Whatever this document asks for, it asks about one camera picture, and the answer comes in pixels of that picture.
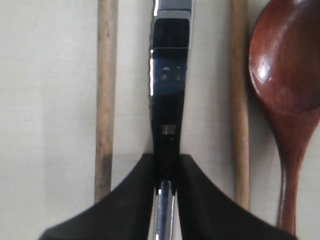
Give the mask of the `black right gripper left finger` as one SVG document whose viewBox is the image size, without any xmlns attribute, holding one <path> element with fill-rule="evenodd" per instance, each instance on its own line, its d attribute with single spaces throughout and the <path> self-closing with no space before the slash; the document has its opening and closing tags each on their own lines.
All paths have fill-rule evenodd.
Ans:
<svg viewBox="0 0 320 240">
<path fill-rule="evenodd" d="M 46 229 L 41 240 L 146 240 L 155 187 L 155 161 L 144 153 L 128 176 L 84 212 Z"/>
</svg>

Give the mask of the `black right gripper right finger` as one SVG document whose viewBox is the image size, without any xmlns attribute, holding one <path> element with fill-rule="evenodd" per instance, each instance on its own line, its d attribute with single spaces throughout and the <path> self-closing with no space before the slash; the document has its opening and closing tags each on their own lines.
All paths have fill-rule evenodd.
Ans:
<svg viewBox="0 0 320 240">
<path fill-rule="evenodd" d="M 231 200 L 187 154 L 179 160 L 177 200 L 184 240 L 296 239 Z"/>
</svg>

